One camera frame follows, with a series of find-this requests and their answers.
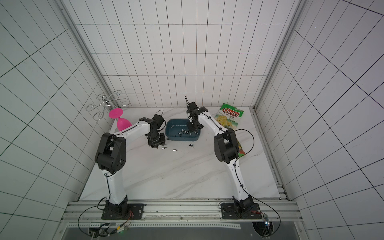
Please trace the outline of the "dark teal plastic storage box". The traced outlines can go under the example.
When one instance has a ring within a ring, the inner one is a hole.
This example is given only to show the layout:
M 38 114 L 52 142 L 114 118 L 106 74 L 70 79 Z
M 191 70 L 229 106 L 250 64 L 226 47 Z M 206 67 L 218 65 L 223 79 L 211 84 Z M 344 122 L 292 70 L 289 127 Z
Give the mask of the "dark teal plastic storage box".
M 165 135 L 170 141 L 195 142 L 199 139 L 201 131 L 190 131 L 188 119 L 170 119 L 166 124 Z

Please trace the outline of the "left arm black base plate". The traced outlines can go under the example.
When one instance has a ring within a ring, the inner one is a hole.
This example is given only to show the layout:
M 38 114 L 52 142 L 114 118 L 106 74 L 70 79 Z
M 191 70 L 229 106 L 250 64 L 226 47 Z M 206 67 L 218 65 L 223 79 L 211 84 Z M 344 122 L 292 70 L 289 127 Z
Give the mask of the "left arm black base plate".
M 121 205 L 106 204 L 101 219 L 102 220 L 141 220 L 144 212 L 144 204 Z

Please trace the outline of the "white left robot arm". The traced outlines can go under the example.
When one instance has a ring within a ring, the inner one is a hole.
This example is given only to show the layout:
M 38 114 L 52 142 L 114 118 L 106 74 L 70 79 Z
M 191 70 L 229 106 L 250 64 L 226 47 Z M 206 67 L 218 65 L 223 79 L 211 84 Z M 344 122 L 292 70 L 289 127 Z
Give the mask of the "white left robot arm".
M 151 148 L 164 147 L 165 134 L 161 132 L 165 120 L 155 114 L 150 118 L 140 118 L 139 121 L 114 134 L 103 134 L 95 156 L 95 161 L 102 170 L 109 190 L 107 204 L 111 207 L 125 205 L 127 194 L 124 190 L 122 168 L 127 161 L 127 146 L 141 137 L 146 137 Z

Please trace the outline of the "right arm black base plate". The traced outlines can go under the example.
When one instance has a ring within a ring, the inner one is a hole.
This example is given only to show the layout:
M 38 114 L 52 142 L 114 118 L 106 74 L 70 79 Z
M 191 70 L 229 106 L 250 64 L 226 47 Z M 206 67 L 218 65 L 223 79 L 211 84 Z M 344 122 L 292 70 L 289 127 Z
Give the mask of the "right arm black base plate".
M 250 209 L 243 210 L 235 204 L 219 202 L 218 207 L 223 220 L 261 220 L 260 206 L 253 204 Z

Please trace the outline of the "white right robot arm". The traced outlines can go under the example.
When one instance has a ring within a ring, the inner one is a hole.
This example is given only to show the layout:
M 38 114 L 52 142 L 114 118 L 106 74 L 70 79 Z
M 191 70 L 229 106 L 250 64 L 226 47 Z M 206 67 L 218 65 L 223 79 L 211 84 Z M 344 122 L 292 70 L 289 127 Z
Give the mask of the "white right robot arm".
M 209 113 L 205 107 L 187 102 L 188 128 L 190 131 L 209 129 L 214 136 L 214 152 L 219 162 L 227 167 L 233 185 L 234 208 L 238 214 L 249 212 L 254 207 L 254 199 L 247 192 L 238 163 L 240 147 L 236 132 L 225 128 Z

